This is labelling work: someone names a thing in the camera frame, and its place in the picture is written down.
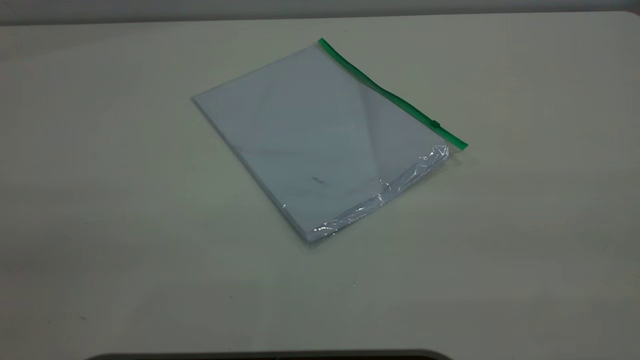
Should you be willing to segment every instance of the wall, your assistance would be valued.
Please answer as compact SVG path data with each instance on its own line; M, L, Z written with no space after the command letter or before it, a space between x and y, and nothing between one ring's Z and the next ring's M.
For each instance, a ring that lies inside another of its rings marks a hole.
M0 0L0 24L640 9L640 0Z

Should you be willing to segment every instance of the white table surface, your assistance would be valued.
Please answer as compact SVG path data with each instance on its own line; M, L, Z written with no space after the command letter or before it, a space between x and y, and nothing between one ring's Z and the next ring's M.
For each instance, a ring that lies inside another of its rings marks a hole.
M190 97L325 37L470 147L308 249ZM0 28L0 358L640 357L640 17Z

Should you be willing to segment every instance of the plastic wrap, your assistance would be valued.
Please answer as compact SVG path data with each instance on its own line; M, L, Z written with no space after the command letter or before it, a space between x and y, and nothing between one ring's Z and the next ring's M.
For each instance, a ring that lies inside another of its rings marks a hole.
M324 40L194 101L309 242L395 199L449 144L467 146Z

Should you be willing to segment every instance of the green zipper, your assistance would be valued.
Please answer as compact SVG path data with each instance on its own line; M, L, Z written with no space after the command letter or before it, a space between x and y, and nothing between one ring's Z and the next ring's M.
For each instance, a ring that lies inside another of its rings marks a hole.
M351 75L360 80L361 83L367 85L372 90L389 99L392 103L396 104L399 108L407 112L407 114L413 116L416 120L433 130L434 133L440 135L444 140L447 140L460 150L464 150L467 146L469 146L469 144L460 140L457 136L442 128L439 122L431 120L431 118L423 114L420 110L416 109L413 105L409 104L399 96L386 91L378 84L374 83L373 80L369 79L369 77L366 76L362 71L358 70L358 68L356 68L345 58L343 58L342 55L340 55L334 48L332 48L325 39L322 38L318 40L318 43L335 61L337 61L337 63L342 65L345 70L347 70Z

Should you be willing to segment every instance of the clear plastic bag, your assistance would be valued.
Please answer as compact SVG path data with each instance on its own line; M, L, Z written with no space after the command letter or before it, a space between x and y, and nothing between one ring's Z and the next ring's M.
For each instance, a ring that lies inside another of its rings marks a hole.
M467 145L324 40L194 96L290 223L321 240Z

